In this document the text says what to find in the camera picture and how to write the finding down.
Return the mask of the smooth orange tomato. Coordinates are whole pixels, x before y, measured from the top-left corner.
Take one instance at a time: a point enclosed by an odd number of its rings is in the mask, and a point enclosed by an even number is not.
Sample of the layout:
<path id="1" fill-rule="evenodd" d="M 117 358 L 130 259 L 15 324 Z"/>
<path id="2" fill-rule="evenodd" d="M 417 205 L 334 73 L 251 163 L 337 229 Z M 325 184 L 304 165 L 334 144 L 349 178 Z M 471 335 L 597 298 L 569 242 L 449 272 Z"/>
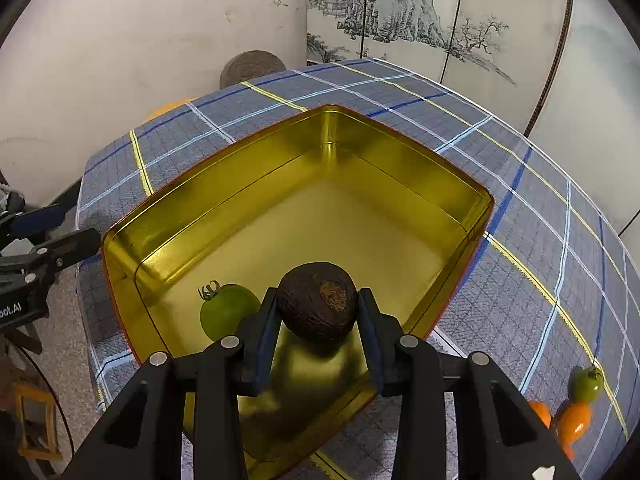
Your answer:
<path id="1" fill-rule="evenodd" d="M 590 427 L 592 411 L 584 402 L 570 403 L 556 421 L 556 434 L 562 445 L 569 445 L 580 439 Z"/>

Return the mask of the small green tomato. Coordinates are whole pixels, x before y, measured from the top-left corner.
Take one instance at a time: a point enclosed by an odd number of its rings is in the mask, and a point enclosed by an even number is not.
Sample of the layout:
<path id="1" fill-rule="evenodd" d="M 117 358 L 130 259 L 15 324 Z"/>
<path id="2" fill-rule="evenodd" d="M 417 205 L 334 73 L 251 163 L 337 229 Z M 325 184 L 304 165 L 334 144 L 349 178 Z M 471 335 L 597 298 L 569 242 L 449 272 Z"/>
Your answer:
<path id="1" fill-rule="evenodd" d="M 573 403 L 591 404 L 600 396 L 603 383 L 603 374 L 599 367 L 577 367 L 570 375 L 568 397 Z"/>

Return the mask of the large green tomato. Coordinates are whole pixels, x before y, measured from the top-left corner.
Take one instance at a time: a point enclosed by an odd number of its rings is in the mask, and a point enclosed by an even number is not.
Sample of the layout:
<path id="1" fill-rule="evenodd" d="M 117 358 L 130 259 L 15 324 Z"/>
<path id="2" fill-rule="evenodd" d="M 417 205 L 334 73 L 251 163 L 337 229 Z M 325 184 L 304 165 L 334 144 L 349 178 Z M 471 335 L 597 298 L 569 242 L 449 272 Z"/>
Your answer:
<path id="1" fill-rule="evenodd" d="M 246 316 L 260 309 L 259 299 L 246 287 L 238 284 L 221 285 L 209 281 L 198 289 L 203 300 L 200 322 L 206 336 L 216 341 L 233 335 Z"/>

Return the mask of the dark avocado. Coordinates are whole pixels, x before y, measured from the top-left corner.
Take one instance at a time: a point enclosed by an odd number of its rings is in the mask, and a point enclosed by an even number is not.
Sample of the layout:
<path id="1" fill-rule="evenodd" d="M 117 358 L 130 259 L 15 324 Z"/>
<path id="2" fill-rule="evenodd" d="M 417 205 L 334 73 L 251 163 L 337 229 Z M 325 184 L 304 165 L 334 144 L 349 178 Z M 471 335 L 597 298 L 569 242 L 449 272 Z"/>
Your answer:
<path id="1" fill-rule="evenodd" d="M 352 278 L 329 262 L 296 266 L 277 287 L 282 322 L 319 353 L 331 353 L 345 341 L 356 322 L 358 304 Z"/>

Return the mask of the small mandarin orange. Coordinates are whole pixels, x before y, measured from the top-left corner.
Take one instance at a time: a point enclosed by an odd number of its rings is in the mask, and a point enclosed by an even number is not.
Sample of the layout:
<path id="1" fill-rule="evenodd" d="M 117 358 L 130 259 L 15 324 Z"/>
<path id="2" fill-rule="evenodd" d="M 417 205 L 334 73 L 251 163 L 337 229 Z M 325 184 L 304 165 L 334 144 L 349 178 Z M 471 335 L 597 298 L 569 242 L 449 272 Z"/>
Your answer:
<path id="1" fill-rule="evenodd" d="M 532 410 L 537 414 L 537 416 L 540 418 L 544 426 L 549 428 L 551 426 L 552 416 L 547 404 L 545 404 L 544 402 L 535 401 L 535 400 L 529 400 L 528 404 L 532 408 Z"/>

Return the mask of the red tomato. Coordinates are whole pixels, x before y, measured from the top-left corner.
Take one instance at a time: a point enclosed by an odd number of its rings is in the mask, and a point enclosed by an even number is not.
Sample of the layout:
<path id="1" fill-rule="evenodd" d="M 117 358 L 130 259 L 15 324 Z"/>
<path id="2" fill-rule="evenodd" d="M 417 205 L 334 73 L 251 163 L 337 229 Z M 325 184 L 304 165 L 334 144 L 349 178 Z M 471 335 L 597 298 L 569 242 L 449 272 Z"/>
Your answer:
<path id="1" fill-rule="evenodd" d="M 561 448 L 562 448 L 562 451 L 565 453 L 565 455 L 567 456 L 567 458 L 569 460 L 574 460 L 575 459 L 574 450 L 568 443 L 562 443 L 561 444 Z"/>

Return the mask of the blue plaid tablecloth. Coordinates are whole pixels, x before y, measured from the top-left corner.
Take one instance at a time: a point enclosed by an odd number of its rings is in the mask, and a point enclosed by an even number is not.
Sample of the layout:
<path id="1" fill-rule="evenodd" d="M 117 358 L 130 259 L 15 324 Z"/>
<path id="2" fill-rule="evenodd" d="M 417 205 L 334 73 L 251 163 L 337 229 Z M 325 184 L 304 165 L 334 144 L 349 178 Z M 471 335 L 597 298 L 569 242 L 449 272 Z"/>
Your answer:
<path id="1" fill-rule="evenodd" d="M 127 132 L 87 162 L 76 226 L 107 230 L 180 172 L 321 104 L 385 122 L 483 183 L 496 208 L 433 342 L 488 352 L 526 396 L 558 408 L 576 366 L 605 389 L 574 464 L 601 479 L 639 429 L 639 269 L 602 211 L 531 140 L 434 80 L 369 58 L 317 64 L 202 96 Z"/>

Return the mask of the orange wooden stool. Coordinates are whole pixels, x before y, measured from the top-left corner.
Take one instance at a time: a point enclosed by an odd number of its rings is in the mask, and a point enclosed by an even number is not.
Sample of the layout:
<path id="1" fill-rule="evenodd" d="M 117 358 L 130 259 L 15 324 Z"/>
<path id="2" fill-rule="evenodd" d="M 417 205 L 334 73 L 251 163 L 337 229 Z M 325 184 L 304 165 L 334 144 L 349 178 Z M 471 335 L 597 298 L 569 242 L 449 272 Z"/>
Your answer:
<path id="1" fill-rule="evenodd" d="M 156 110 L 153 110 L 151 114 L 145 117 L 145 120 L 143 122 L 146 124 L 147 122 L 152 122 L 152 120 L 163 117 L 167 114 L 174 114 L 176 110 L 182 110 L 192 101 L 193 99 L 183 99 L 179 101 L 169 102 L 165 105 L 160 106 Z"/>

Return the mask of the grey millstone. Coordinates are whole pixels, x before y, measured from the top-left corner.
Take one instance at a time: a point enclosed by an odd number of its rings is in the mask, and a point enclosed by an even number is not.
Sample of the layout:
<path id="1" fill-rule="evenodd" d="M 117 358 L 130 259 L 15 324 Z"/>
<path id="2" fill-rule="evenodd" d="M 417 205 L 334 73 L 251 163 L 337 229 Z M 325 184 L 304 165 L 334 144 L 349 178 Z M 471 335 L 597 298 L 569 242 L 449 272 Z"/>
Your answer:
<path id="1" fill-rule="evenodd" d="M 284 63 L 264 50 L 250 50 L 235 55 L 222 69 L 219 88 L 224 89 L 242 81 L 286 70 Z"/>

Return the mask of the red gold toffee tin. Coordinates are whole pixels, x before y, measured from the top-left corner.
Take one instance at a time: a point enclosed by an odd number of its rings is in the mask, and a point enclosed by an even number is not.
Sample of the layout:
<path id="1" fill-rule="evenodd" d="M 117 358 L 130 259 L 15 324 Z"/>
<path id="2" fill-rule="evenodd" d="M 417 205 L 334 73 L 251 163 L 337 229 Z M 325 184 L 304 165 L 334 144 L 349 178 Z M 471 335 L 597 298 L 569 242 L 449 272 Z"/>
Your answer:
<path id="1" fill-rule="evenodd" d="M 377 394 L 400 396 L 398 479 L 444 478 L 437 352 L 425 342 L 468 267 L 495 202 L 434 151 L 325 105 L 251 134 L 148 198 L 105 235 L 108 288 L 142 365 L 212 341 L 198 289 L 238 284 L 260 301 L 289 270 L 329 262 L 358 292 L 345 341 L 319 353 L 279 315 L 265 389 L 238 400 L 244 479 L 274 479 Z"/>

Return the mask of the painted folding screen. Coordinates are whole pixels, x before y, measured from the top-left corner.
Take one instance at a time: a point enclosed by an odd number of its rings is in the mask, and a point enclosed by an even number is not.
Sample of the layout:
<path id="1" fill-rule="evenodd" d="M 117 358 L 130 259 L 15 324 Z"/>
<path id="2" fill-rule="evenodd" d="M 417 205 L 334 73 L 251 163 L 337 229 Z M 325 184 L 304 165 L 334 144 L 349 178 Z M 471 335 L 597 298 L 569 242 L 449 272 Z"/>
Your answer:
<path id="1" fill-rule="evenodd" d="M 307 0 L 316 61 L 382 58 L 496 113 L 639 232 L 639 49 L 608 0 Z"/>

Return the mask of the wooden chair frame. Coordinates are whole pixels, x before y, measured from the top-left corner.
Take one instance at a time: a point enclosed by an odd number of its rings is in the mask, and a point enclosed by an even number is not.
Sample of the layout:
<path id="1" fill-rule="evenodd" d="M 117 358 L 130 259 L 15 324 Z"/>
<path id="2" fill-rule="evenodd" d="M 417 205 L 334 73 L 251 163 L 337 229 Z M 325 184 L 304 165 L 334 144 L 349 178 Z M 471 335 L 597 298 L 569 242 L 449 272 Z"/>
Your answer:
<path id="1" fill-rule="evenodd" d="M 28 460 L 60 462 L 55 423 L 55 400 L 50 392 L 32 385 L 12 385 L 15 414 L 21 427 L 18 452 Z"/>

